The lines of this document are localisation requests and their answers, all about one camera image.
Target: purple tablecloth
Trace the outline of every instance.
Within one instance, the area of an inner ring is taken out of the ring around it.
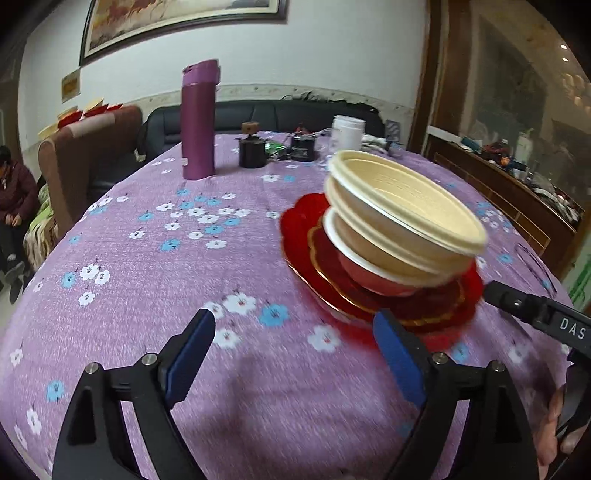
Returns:
[[[49,472],[84,366],[121,367],[158,352],[206,306],[217,318],[214,344],[173,416],[209,479],[382,478],[417,411],[377,351],[323,323],[281,256],[278,218],[322,191],[326,166],[243,170],[235,135],[216,142],[215,177],[183,181],[178,145],[91,206],[50,255],[2,339],[0,421]],[[485,223],[485,281],[546,294],[515,253],[525,241],[479,193],[418,155],[400,163]],[[570,304],[551,279],[557,300]],[[567,366],[559,343],[482,303],[449,354],[471,365],[505,362],[534,425]],[[131,411],[125,406],[128,419]],[[144,476],[156,478],[135,420],[129,432]],[[460,433],[457,420],[438,476]]]

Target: red plate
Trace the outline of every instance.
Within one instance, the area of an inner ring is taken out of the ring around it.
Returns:
[[[476,265],[446,286],[426,288],[411,297],[376,295],[350,279],[340,266],[338,251],[318,227],[328,207],[324,194],[313,193],[298,200],[281,218],[285,259],[322,307],[323,318],[347,337],[374,345],[374,313],[389,308],[429,350],[452,346],[482,296],[484,287]]]

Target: finger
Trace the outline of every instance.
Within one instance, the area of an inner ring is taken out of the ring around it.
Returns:
[[[562,406],[564,404],[564,385],[554,392],[550,399],[550,405],[548,406],[548,418],[550,421],[558,420],[560,413],[562,412]]]
[[[538,460],[542,465],[551,464],[558,454],[557,425],[557,421],[549,421],[546,417],[541,426],[536,451],[538,452]]]
[[[585,433],[585,430],[587,430],[588,426],[589,424],[585,425],[585,427],[581,427],[575,430],[574,432],[569,433],[560,445],[560,450],[567,455],[573,453],[574,448],[577,446],[579,440]]]

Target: picture frame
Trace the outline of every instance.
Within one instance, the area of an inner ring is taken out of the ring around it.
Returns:
[[[287,5],[288,0],[92,0],[80,48],[80,66],[135,43],[188,28],[227,22],[285,21]]]

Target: dark red jacket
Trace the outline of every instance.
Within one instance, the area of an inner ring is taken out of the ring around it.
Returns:
[[[10,171],[6,177],[6,188],[0,179],[0,222],[4,223],[6,215],[20,215],[23,222],[33,219],[39,210],[37,183],[25,165],[10,161]]]

